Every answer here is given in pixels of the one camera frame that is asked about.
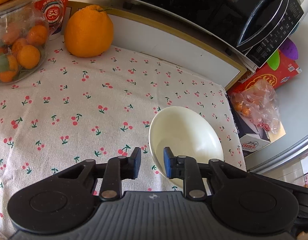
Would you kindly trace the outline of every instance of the white bowl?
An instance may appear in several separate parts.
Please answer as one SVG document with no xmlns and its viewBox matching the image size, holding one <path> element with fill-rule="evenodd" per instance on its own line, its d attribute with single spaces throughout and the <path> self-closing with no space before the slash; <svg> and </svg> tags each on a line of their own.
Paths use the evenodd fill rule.
<svg viewBox="0 0 308 240">
<path fill-rule="evenodd" d="M 181 106 L 170 106 L 158 112 L 150 125 L 149 142 L 153 161 L 165 177 L 164 147 L 170 147 L 175 156 L 190 156 L 198 163 L 208 163 L 213 158 L 224 160 L 214 129 L 199 114 Z M 181 179 L 171 179 L 171 182 L 183 188 Z"/>
</svg>

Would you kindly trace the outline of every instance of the cherry pattern fabric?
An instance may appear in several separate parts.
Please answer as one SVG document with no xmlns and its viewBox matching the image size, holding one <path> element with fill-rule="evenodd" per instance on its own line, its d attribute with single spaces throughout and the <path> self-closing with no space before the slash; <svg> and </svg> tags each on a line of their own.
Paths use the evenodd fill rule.
<svg viewBox="0 0 308 240">
<path fill-rule="evenodd" d="M 246 169 L 220 85 L 115 46 L 93 58 L 69 54 L 63 37 L 49 48 L 40 70 L 0 86 L 0 231 L 5 235 L 14 233 L 6 211 L 12 194 L 85 159 L 105 163 L 141 147 L 139 177 L 123 181 L 122 190 L 179 190 L 160 175 L 149 150 L 151 120 L 165 107 L 188 107 L 204 117 L 221 141 L 225 161 Z"/>
</svg>

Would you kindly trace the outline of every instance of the white wall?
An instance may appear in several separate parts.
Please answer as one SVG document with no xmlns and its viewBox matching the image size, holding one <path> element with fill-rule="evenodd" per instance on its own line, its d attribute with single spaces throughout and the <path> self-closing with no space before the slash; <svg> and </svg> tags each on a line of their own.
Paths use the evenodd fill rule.
<svg viewBox="0 0 308 240">
<path fill-rule="evenodd" d="M 291 40 L 298 48 L 299 58 L 296 62 L 303 72 L 276 90 L 286 135 L 246 157 L 247 169 L 281 153 L 308 135 L 308 14 L 291 36 Z"/>
</svg>

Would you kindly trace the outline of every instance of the green object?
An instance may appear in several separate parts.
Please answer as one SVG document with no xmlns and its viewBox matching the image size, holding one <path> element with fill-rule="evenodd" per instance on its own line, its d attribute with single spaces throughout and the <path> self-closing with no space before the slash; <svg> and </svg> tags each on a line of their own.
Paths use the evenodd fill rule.
<svg viewBox="0 0 308 240">
<path fill-rule="evenodd" d="M 4 42 L 2 41 L 2 39 L 0 39 L 0 48 L 4 46 L 5 46 Z"/>
<path fill-rule="evenodd" d="M 280 63 L 279 53 L 278 50 L 276 50 L 273 55 L 267 60 L 267 64 L 272 70 L 278 69 Z"/>
<path fill-rule="evenodd" d="M 0 73 L 10 70 L 10 64 L 5 54 L 0 55 Z"/>
</svg>

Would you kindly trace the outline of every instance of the microwave control panel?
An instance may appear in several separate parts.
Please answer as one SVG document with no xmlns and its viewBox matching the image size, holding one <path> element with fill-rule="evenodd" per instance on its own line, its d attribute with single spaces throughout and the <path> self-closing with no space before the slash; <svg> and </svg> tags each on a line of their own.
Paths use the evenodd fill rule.
<svg viewBox="0 0 308 240">
<path fill-rule="evenodd" d="M 304 12 L 297 0 L 289 0 L 288 7 L 279 24 L 261 42 L 253 46 L 246 54 L 252 62 L 261 67 L 279 48 L 296 27 Z"/>
</svg>

